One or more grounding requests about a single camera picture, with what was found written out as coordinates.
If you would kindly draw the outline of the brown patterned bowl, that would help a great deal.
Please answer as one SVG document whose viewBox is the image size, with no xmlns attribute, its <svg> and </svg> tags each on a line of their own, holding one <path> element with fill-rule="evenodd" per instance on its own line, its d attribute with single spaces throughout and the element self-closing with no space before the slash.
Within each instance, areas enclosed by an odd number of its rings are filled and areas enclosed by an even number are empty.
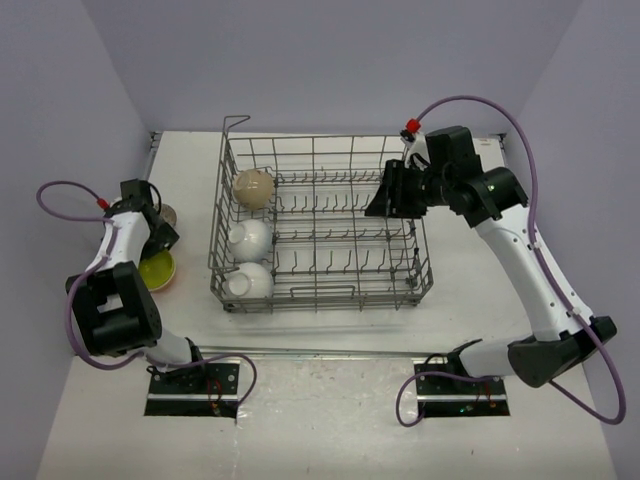
<svg viewBox="0 0 640 480">
<path fill-rule="evenodd" d="M 172 228 L 177 225 L 177 213 L 173 207 L 168 204 L 163 204 L 160 207 L 160 217 L 168 223 Z"/>
</svg>

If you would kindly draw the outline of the yellow-green bowl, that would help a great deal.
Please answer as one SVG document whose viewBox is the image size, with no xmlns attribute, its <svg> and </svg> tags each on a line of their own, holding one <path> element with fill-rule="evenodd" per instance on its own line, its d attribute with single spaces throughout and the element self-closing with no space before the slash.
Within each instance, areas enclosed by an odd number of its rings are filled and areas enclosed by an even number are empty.
<svg viewBox="0 0 640 480">
<path fill-rule="evenodd" d="M 150 291 L 158 291 L 167 287 L 174 278 L 176 263 L 168 250 L 140 261 L 138 272 Z"/>
</svg>

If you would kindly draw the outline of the orange bowl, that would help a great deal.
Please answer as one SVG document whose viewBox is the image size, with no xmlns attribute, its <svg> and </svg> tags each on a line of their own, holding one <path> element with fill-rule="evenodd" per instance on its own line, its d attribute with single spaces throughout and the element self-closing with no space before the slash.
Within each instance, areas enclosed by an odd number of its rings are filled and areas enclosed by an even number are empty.
<svg viewBox="0 0 640 480">
<path fill-rule="evenodd" d="M 173 284 L 173 283 L 174 283 L 174 281 L 175 281 L 176 274 L 177 274 L 177 272 L 176 272 L 176 271 L 174 271 L 174 272 L 173 272 L 173 274 L 172 274 L 170 277 L 167 277 L 167 278 L 166 278 L 166 280 L 165 280 L 162 284 L 160 284 L 160 285 L 158 285 L 158 286 L 156 286 L 156 287 L 154 287 L 154 288 L 150 288 L 150 289 L 149 289 L 149 291 L 150 291 L 152 294 L 156 294 L 156 293 L 164 292 L 164 291 L 166 291 L 167 289 L 170 289 L 170 288 L 171 288 L 171 286 L 172 286 L 172 284 Z"/>
</svg>

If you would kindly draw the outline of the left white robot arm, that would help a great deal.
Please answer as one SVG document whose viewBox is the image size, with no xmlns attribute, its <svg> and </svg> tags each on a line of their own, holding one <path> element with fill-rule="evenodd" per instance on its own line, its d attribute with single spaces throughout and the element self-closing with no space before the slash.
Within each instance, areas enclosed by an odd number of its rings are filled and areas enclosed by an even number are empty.
<svg viewBox="0 0 640 480">
<path fill-rule="evenodd" d="M 120 184 L 121 198 L 106 207 L 105 235 L 86 271 L 67 280 L 66 330 L 83 359 L 117 369 L 139 356 L 173 369 L 172 380 L 195 393 L 208 379 L 198 347 L 164 328 L 139 272 L 143 260 L 167 253 L 179 234 L 154 206 L 157 189 L 146 180 Z"/>
</svg>

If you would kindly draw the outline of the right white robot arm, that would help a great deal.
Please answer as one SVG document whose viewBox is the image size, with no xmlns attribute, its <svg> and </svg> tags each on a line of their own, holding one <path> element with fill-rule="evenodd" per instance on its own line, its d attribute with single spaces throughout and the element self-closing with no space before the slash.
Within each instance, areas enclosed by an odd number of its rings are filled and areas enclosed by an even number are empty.
<svg viewBox="0 0 640 480">
<path fill-rule="evenodd" d="M 474 340 L 451 351 L 446 380 L 454 391 L 467 393 L 482 377 L 508 375 L 541 387 L 616 335 L 613 320 L 594 315 L 529 226 L 530 202 L 514 173 L 504 166 L 483 169 L 468 128 L 424 134 L 410 122 L 400 136 L 407 151 L 386 161 L 366 216 L 419 219 L 430 207 L 448 207 L 494 253 L 530 323 L 526 338 Z"/>
</svg>

